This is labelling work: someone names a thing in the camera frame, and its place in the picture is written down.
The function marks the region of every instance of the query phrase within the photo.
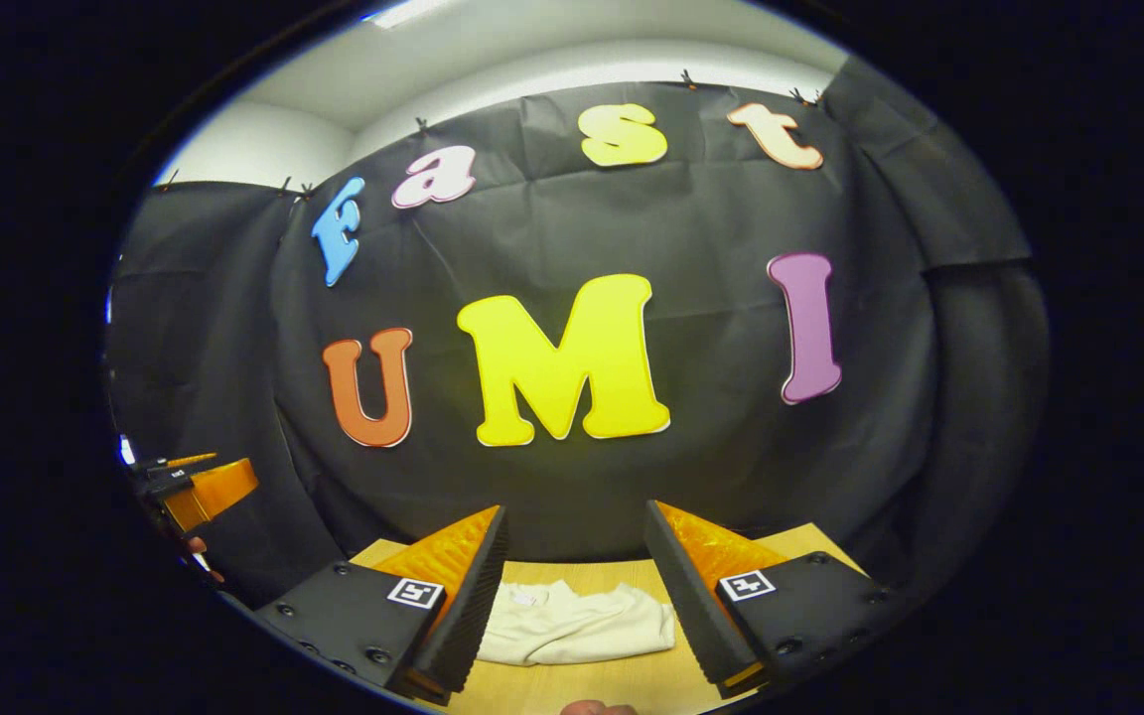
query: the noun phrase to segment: white wall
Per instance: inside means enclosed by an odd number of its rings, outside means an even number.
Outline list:
[[[811,98],[832,73],[757,50],[701,41],[603,41],[500,64],[390,110],[362,132],[349,132],[297,109],[237,100],[200,128],[158,182],[229,181],[291,189],[319,184],[357,159],[418,130],[416,117],[437,124],[517,96],[613,81],[681,81],[682,70],[708,85],[750,87]]]
[[[444,121],[517,96],[614,81],[681,81],[682,70],[708,85],[748,87],[787,95],[794,87],[812,100],[832,72],[794,59],[704,41],[601,41],[556,49],[518,63],[500,64],[423,94],[364,128],[350,161],[418,130],[416,117]]]
[[[353,132],[297,109],[237,100],[200,127],[156,183],[229,181],[291,189],[319,184],[349,164]]]

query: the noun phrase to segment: black fabric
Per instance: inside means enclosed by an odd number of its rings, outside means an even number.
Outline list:
[[[257,490],[199,529],[248,605],[342,556],[292,468],[272,399],[268,269],[291,201],[222,183],[146,196],[110,303],[110,397],[136,456],[248,456],[259,476]]]
[[[650,166],[596,167],[582,154],[578,114],[627,102],[654,114],[668,153]],[[797,119],[795,135],[824,151],[824,167],[769,159],[726,121],[749,102]],[[410,135],[324,182],[291,217],[272,275],[286,420],[312,440],[323,479],[408,538],[503,501],[516,558],[638,557],[638,506],[653,498],[734,529],[817,522],[849,538],[921,469],[937,381],[921,276],[931,263],[917,232],[925,219],[914,217],[930,208],[905,209],[901,193],[912,190],[896,191],[880,154],[859,140],[825,109],[782,96],[636,82],[529,96]],[[477,150],[474,189],[448,204],[391,207],[405,168],[454,144]],[[366,181],[358,255],[327,288],[310,231],[352,176]],[[927,228],[939,241],[938,227]],[[984,257],[1025,256],[1017,232],[988,239]],[[834,267],[832,329],[844,376],[835,392],[787,406],[787,312],[764,267],[795,252],[823,253]],[[645,334],[672,426],[615,440],[575,426],[562,442],[538,427],[526,447],[482,447],[479,375],[470,335],[456,326],[460,308],[515,295],[557,341],[577,291],[617,272],[652,284]],[[390,451],[360,447],[337,426],[320,353],[391,327],[414,335],[412,432]],[[358,371],[366,410],[382,411],[376,360],[363,357]],[[585,395],[577,424],[589,406]]]
[[[654,114],[667,154],[596,167],[577,118],[627,102]],[[726,121],[749,102],[794,117],[795,138],[820,149],[824,166],[768,158],[748,128]],[[391,205],[414,159],[461,144],[477,151],[470,192]],[[356,198],[358,254],[327,288],[312,225],[353,176],[366,182]],[[263,583],[263,596],[378,535],[422,538],[494,502],[508,507],[511,558],[641,557],[648,499],[746,535],[813,522],[875,578],[927,588],[976,543],[1034,430],[1042,375],[1009,367],[1044,360],[1042,308],[1016,263],[1027,256],[1017,222],[947,127],[858,61],[818,105],[641,82],[526,96],[410,135],[302,199],[276,194],[208,183],[151,194],[114,284],[114,328],[135,328],[118,350],[110,343],[109,357],[119,420],[141,451],[208,451],[231,439],[223,446],[235,454],[276,453],[255,462],[260,501],[237,506],[259,516],[210,524],[231,539],[230,549],[213,547],[231,555],[230,580]],[[788,318],[765,264],[799,252],[832,262],[843,380],[788,406],[779,397],[791,372]],[[162,271],[174,277],[146,285],[136,276]],[[652,284],[645,335],[670,427],[593,439],[581,427],[586,388],[566,439],[518,399],[535,439],[483,447],[479,373],[460,309],[514,295],[558,341],[581,286],[620,272]],[[245,294],[220,289],[229,283]],[[217,326],[245,339],[219,340]],[[412,430],[396,447],[363,447],[337,424],[321,352],[337,340],[366,345],[359,394],[380,415],[367,345],[394,327],[413,332]],[[966,350],[947,344],[958,340]],[[954,396],[967,390],[1007,394],[1007,403],[948,416],[969,426],[953,434],[939,411],[963,412],[970,398]],[[245,411],[231,410],[237,395]],[[220,439],[216,429],[231,431]],[[984,470],[950,462],[956,440],[977,444]]]

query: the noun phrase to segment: orange letter u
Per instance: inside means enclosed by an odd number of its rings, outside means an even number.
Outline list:
[[[410,344],[413,344],[413,334],[407,328],[381,331],[368,343],[381,363],[382,390],[387,395],[387,415],[381,420],[366,415],[359,403],[356,362],[364,351],[359,340],[340,340],[324,351],[337,424],[347,436],[365,447],[395,447],[410,434],[413,410],[410,407],[408,375],[404,367],[404,349]]]

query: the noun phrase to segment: foam letter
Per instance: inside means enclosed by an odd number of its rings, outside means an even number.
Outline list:
[[[428,200],[444,204],[460,199],[476,185],[470,175],[470,164],[476,160],[476,150],[469,146],[445,146],[410,164],[408,173],[391,193],[396,208],[421,207]]]
[[[772,114],[762,104],[745,104],[744,108],[726,114],[731,124],[745,126],[753,132],[757,145],[776,161],[792,169],[817,169],[824,162],[824,156],[813,146],[799,146],[791,128],[797,128],[797,121],[788,114]]]
[[[581,112],[577,127],[589,140],[581,151],[599,167],[650,164],[664,157],[668,142],[659,128],[648,126],[656,117],[638,104],[599,104]]]
[[[594,438],[659,432],[668,408],[656,402],[644,304],[651,285],[642,276],[603,276],[578,291],[557,349],[511,295],[467,304],[458,326],[476,341],[485,423],[476,435],[488,447],[532,442],[535,429],[518,416],[515,390],[555,439],[572,430],[586,380],[594,404],[582,426]]]
[[[382,366],[382,392],[387,395],[387,415],[381,420],[370,418],[359,403],[356,380],[356,360],[364,351],[359,340],[341,340],[326,348],[324,362],[329,367],[329,390],[335,403],[335,415],[342,431],[365,447],[395,447],[404,442],[413,424],[410,407],[408,374],[404,366],[404,349],[413,343],[413,334],[405,328],[381,331],[368,345]]]
[[[347,238],[345,231],[355,232],[359,228],[359,207],[352,198],[364,189],[363,177],[351,177],[312,227],[312,238],[320,241],[320,252],[326,256],[326,285],[329,288],[337,283],[359,249],[358,241]]]
[[[827,313],[827,276],[832,263],[815,253],[778,256],[766,263],[766,275],[782,291],[788,307],[792,372],[780,397],[797,404],[832,392],[841,382],[841,367],[832,362],[832,326]]]

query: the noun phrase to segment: letter i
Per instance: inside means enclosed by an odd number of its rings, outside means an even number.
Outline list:
[[[832,362],[832,320],[827,311],[827,277],[832,263],[816,253],[777,256],[766,275],[785,291],[792,372],[780,397],[797,404],[832,392],[841,382],[841,367]]]

